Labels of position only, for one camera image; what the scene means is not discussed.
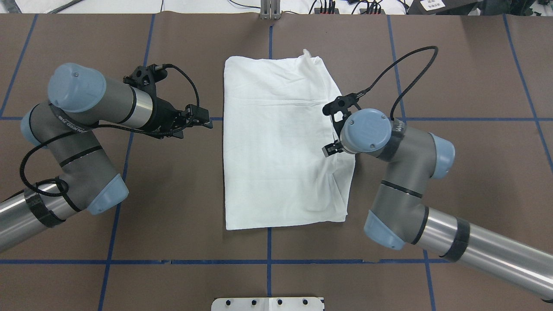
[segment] brown table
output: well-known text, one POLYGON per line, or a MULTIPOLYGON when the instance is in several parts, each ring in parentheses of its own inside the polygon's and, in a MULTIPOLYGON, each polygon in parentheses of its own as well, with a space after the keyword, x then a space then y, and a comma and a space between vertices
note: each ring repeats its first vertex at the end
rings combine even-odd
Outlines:
MULTIPOLYGON (((342 224, 226 231, 223 67, 232 55, 322 57, 344 94, 394 58, 438 45, 434 66, 405 97, 410 126, 449 139, 457 158, 424 203, 553 253, 553 19, 535 17, 258 14, 0 15, 0 198, 20 190, 31 148, 21 117, 46 98, 66 62, 122 78, 173 63, 194 80, 214 128, 184 140, 96 131, 130 195, 99 216, 82 212, 0 254, 0 309, 209 310, 217 297, 319 296, 327 310, 546 310, 525 291, 406 245, 393 251, 362 227, 385 165, 358 156, 342 224)), ((362 107, 388 111, 429 55, 399 65, 362 107)), ((178 107, 194 94, 177 73, 158 86, 178 107)), ((30 180, 59 174, 48 150, 30 180)))

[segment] folded cloth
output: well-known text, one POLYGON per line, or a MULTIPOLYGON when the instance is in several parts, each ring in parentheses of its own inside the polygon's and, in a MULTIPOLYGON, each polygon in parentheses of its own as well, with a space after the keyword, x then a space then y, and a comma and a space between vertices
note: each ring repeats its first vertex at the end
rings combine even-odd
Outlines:
POLYGON ((345 221, 355 158, 325 158, 336 133, 322 107, 340 90, 319 57, 225 63, 227 230, 345 221))

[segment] white bracket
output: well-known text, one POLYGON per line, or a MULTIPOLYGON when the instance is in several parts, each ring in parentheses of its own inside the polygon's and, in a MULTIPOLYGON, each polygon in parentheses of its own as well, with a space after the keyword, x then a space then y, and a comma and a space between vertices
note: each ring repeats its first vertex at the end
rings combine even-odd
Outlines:
POLYGON ((280 0, 261 0, 261 19, 280 19, 280 0))
POLYGON ((211 311, 324 311, 324 298, 218 298, 211 311))

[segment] blue joint cap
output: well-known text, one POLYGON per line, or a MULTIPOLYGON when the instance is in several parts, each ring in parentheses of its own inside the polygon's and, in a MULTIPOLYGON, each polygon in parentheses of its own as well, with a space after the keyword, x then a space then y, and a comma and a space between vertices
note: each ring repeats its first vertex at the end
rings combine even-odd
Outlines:
POLYGON ((372 211, 369 211, 364 231, 374 242, 394 250, 401 250, 405 244, 405 242, 378 219, 372 211))
POLYGON ((106 93, 106 78, 97 70, 74 63, 59 66, 48 83, 48 99, 66 112, 93 108, 106 93))
POLYGON ((87 210, 92 215, 98 215, 121 203, 127 198, 127 195, 129 195, 129 189, 121 175, 117 174, 94 198, 87 210))
POLYGON ((23 137, 25 137, 25 139, 31 144, 38 146, 40 145, 40 142, 36 137, 34 137, 33 131, 31 131, 31 112, 33 112, 33 110, 29 110, 29 112, 27 112, 23 119, 21 119, 21 124, 19 125, 19 127, 21 129, 23 137))
POLYGON ((374 152, 384 147, 392 136, 390 120, 381 111, 362 109, 346 120, 340 140, 352 153, 374 152))
POLYGON ((432 178, 444 178, 453 166, 453 161, 455 160, 455 146, 453 146, 450 141, 432 133, 430 133, 430 135, 432 135, 434 145, 436 146, 436 167, 434 168, 432 178))

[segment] white label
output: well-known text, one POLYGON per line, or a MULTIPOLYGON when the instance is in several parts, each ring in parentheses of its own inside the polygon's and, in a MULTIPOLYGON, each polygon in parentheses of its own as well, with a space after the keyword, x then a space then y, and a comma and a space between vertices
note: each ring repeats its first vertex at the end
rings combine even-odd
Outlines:
POLYGON ((446 6, 442 0, 421 0, 420 4, 422 4, 422 7, 427 11, 444 8, 446 6))

